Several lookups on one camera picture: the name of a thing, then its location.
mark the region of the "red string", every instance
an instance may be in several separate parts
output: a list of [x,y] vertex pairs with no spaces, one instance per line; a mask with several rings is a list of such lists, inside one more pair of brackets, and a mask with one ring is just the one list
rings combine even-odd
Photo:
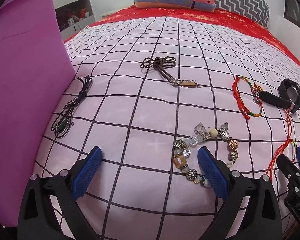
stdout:
[[242,113],[243,117],[246,120],[250,120],[250,116],[247,115],[250,111],[244,106],[243,101],[240,97],[240,92],[237,90],[237,84],[239,82],[240,78],[238,76],[235,77],[235,80],[232,84],[232,91],[233,91],[233,96],[235,100],[237,100],[238,108],[240,112]]
[[290,111],[290,108],[287,111],[286,110],[284,111],[287,116],[287,119],[286,119],[287,127],[288,127],[287,139],[284,142],[284,144],[280,145],[279,148],[276,150],[271,162],[269,163],[269,166],[268,166],[268,169],[266,172],[266,175],[268,175],[268,172],[270,171],[270,180],[271,181],[272,181],[272,173],[274,170],[274,163],[275,163],[275,160],[277,159],[277,156],[280,154],[283,154],[285,148],[288,147],[289,143],[291,143],[293,141],[292,139],[290,139],[291,134],[292,134],[292,124],[291,124],[291,118],[289,115],[289,111]]

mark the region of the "watch strap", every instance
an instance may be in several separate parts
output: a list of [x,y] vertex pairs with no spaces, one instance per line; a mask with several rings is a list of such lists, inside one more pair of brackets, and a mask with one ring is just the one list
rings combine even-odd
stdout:
[[292,102],[289,100],[285,100],[283,98],[277,97],[274,94],[269,93],[268,91],[260,91],[259,97],[263,102],[266,102],[272,106],[276,106],[283,109],[288,109]]

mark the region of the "black watch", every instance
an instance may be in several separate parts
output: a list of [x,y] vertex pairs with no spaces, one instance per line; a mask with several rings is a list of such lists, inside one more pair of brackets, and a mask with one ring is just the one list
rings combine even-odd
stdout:
[[259,97],[263,102],[272,106],[277,106],[295,113],[300,108],[300,87],[297,82],[286,78],[278,88],[280,97],[275,96],[267,91],[260,91]]

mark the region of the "zigzag pattern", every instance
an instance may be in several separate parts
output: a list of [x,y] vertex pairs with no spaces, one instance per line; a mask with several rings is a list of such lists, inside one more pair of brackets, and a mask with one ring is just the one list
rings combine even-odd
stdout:
[[243,15],[268,27],[269,7],[264,0],[215,0],[217,8]]

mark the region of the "checkered cloth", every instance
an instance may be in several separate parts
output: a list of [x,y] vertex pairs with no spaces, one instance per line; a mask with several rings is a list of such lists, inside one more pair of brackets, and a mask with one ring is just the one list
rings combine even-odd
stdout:
[[[43,136],[34,165],[42,177],[70,169],[99,146],[104,160],[84,197],[83,214],[104,239],[198,239],[222,204],[212,188],[188,181],[172,164],[176,138],[193,135],[202,122],[208,129],[229,123],[239,141],[239,159],[232,169],[244,176],[265,174],[276,149],[287,137],[284,111],[264,103],[261,117],[248,122],[240,113],[231,86],[236,75],[253,80],[278,96],[284,78],[300,85],[300,67],[265,41],[220,25],[169,17],[144,18],[86,28],[66,43],[76,77],[92,75],[87,98],[74,113],[74,125],[55,139],[51,124],[82,84],[73,80]],[[176,88],[154,69],[141,69],[146,57],[175,57],[168,69],[175,78],[195,79],[201,88]],[[259,107],[247,83],[241,97],[252,112]],[[292,138],[300,146],[300,109],[291,115]],[[227,143],[211,140],[192,148],[189,167],[202,174],[196,153],[205,145],[227,162]],[[286,150],[289,158],[292,149]],[[294,222],[283,204],[287,180],[276,168],[273,179],[283,230]],[[56,198],[52,198],[63,231],[71,236]],[[244,215],[245,197],[228,236]]]

